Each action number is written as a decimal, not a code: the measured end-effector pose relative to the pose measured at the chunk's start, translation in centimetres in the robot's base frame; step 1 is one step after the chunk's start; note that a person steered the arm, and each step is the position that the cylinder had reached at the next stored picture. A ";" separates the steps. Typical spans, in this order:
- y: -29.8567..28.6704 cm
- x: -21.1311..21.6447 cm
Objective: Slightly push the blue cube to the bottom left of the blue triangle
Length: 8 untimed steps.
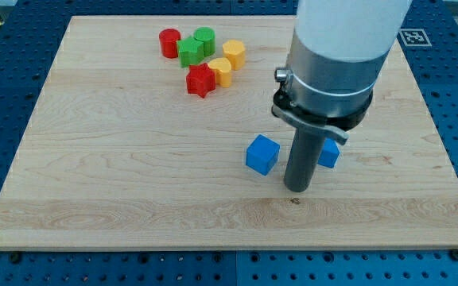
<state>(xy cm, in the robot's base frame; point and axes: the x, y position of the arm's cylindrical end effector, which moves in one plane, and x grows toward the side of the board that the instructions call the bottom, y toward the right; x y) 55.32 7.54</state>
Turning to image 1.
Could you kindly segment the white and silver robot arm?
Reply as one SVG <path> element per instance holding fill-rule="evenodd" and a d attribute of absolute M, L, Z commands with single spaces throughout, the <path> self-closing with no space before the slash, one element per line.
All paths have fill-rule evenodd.
<path fill-rule="evenodd" d="M 284 184 L 305 191 L 326 139 L 343 145 L 364 118 L 411 0 L 303 0 L 272 114 L 295 128 Z"/>

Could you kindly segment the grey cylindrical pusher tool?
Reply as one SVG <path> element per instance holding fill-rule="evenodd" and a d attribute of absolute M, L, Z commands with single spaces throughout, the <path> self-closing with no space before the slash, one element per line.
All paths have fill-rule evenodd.
<path fill-rule="evenodd" d="M 324 142 L 325 137 L 296 129 L 284 175 L 284 184 L 290 191 L 308 188 Z"/>

